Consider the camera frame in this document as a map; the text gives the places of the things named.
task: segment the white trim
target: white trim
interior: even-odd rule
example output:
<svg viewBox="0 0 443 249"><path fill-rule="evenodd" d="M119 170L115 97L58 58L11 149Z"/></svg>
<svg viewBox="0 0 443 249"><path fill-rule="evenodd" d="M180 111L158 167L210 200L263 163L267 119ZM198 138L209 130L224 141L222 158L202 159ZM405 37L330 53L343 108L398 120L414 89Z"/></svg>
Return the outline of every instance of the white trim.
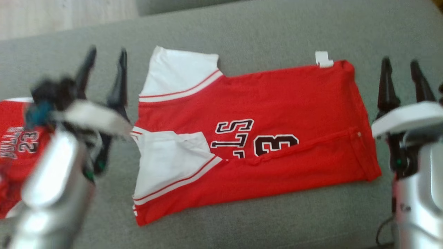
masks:
<svg viewBox="0 0 443 249"><path fill-rule="evenodd" d="M139 137L138 137L138 134L134 134L134 133L131 133L131 137L132 137L132 139L134 140L134 142L136 143L136 145L137 145L137 148L139 149L139 152L140 152L140 154L142 153L142 145L141 145L141 143L139 142Z"/></svg>
<svg viewBox="0 0 443 249"><path fill-rule="evenodd" d="M221 161L222 161L222 159L220 157L216 156L208 164L206 164L204 166L204 168L200 170L199 173L197 173L193 177L191 177L191 178L189 178L187 180L184 180L184 181L180 181L180 182L178 182L176 184L173 184L173 185L171 185L171 186L169 186L167 188L164 188L161 191L159 191L159 192L157 192L157 193L155 193L153 195L149 195L148 194L147 197L145 197L145 198L143 198L141 200L137 200L137 201L134 200L134 203L136 205L143 205L143 204L147 203L148 201L151 201L151 200L153 200L153 199L155 199L157 197L160 197L160 196L162 196L162 195L164 195L164 194L166 194L166 193L168 193L168 192L170 192L170 191L172 191L174 189L177 189L179 187L182 187L182 186L185 186L187 184L193 183L196 180L198 180L200 177L202 177L204 174L206 174L210 169L212 169L215 165L217 165Z"/></svg>
<svg viewBox="0 0 443 249"><path fill-rule="evenodd" d="M145 129L142 129L142 128L140 128L140 127L137 127L137 126L134 126L134 127L132 128L132 131L133 131L133 132L139 132L139 133L141 133L141 134L150 133L149 131L147 131L147 130L145 130Z"/></svg>
<svg viewBox="0 0 443 249"><path fill-rule="evenodd" d="M152 102L161 102L161 101L167 101L167 100L187 97L187 96L195 94L195 93L201 91L202 89L204 89L205 87L209 86L212 82L216 81L222 75L223 75L223 73L218 70L211 77L207 78L205 81L203 81L201 84L199 84L195 88L192 88L190 90L183 91L183 92L180 92L180 93L173 93L173 94L164 95L164 96L158 96L158 97L155 97L155 96L154 97L149 97L149 96L140 97L139 98L139 102L152 103Z"/></svg>

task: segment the black cable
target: black cable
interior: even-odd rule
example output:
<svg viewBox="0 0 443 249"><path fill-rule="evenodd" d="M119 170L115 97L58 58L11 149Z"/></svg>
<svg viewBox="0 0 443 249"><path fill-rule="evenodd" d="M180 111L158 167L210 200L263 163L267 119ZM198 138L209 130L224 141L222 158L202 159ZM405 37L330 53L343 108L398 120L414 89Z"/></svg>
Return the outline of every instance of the black cable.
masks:
<svg viewBox="0 0 443 249"><path fill-rule="evenodd" d="M380 236L381 231L383 230L383 228L389 224L390 222L392 222L394 220L394 216L391 216L389 218L387 218L385 221L382 222L382 224L378 227L377 229L377 234L375 235L375 243L377 244L378 248L381 249L387 249L390 246L394 245L394 242L390 242L390 243L386 243L386 244L381 244L380 241L378 240L378 237Z"/></svg>

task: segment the red shirt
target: red shirt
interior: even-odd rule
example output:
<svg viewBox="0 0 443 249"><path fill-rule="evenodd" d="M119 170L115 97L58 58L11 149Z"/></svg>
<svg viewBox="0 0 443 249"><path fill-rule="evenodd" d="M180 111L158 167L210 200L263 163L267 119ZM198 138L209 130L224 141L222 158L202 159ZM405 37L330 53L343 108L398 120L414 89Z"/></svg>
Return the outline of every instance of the red shirt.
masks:
<svg viewBox="0 0 443 249"><path fill-rule="evenodd" d="M21 200L22 184L50 139L42 128L25 130L23 117L31 101L0 101L0 219Z"/></svg>
<svg viewBox="0 0 443 249"><path fill-rule="evenodd" d="M189 207L381 175L349 62L227 77L217 58L154 51L132 133L140 226Z"/></svg>

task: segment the wooden floor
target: wooden floor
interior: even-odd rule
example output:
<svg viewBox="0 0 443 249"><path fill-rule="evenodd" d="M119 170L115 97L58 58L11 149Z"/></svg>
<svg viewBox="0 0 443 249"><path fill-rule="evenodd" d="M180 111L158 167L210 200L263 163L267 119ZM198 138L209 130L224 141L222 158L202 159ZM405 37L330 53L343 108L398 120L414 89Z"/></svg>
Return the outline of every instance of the wooden floor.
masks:
<svg viewBox="0 0 443 249"><path fill-rule="evenodd" d="M134 18L134 0L0 0L0 40Z"/></svg>

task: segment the gray couch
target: gray couch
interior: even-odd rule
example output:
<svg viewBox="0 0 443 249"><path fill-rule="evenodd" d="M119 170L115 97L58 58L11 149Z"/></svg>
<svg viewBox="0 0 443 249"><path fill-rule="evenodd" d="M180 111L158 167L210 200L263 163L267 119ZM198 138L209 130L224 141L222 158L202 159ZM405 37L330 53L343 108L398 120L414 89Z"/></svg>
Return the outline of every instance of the gray couch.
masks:
<svg viewBox="0 0 443 249"><path fill-rule="evenodd" d="M156 45L217 53L226 75L313 64L315 50L328 50L331 58L354 64L373 120L383 56L391 57L403 104L415 99L409 72L413 58L420 60L436 92L443 79L442 25L441 13L424 0L254 0L166 13L0 42L0 98L29 95L29 86L44 74L73 73L90 44L96 44L88 96L101 100L124 46L128 114L135 121L138 93ZM139 153L134 143L117 142L75 248L368 248L390 215L392 174L384 142L377 142L377 153L383 176L370 183L189 209L139 228L131 199ZM0 237L14 221L0 221ZM381 240L391 239L387 229Z"/></svg>

